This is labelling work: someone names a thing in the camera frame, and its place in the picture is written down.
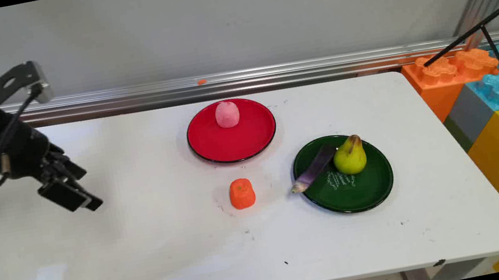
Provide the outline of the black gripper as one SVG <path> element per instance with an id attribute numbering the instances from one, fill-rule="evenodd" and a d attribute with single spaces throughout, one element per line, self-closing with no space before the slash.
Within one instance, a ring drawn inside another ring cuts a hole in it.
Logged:
<path id="1" fill-rule="evenodd" d="M 0 174 L 1 154 L 7 154 L 11 178 L 39 177 L 41 187 L 37 192 L 41 197 L 71 212 L 81 208 L 96 212 L 104 201 L 80 183 L 87 171 L 73 163 L 64 155 L 63 148 L 51 143 L 46 135 L 13 117 L 0 109 L 0 139 L 8 124 L 13 122 L 0 147 Z M 52 163 L 42 170 L 42 165 L 49 159 Z"/>

